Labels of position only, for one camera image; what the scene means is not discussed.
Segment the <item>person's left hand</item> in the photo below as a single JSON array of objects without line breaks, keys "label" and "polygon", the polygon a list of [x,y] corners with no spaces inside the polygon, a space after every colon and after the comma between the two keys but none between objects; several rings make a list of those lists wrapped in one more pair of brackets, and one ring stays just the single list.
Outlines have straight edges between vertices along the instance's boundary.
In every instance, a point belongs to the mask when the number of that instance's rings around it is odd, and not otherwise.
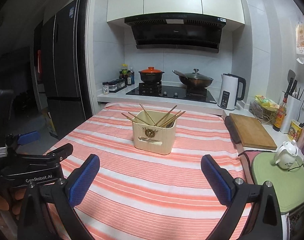
[{"label": "person's left hand", "polygon": [[25,188],[15,189],[11,192],[11,196],[6,196],[5,194],[0,194],[0,210],[10,211],[14,215],[16,220],[19,220],[21,207],[23,203],[23,198],[26,192]]}]

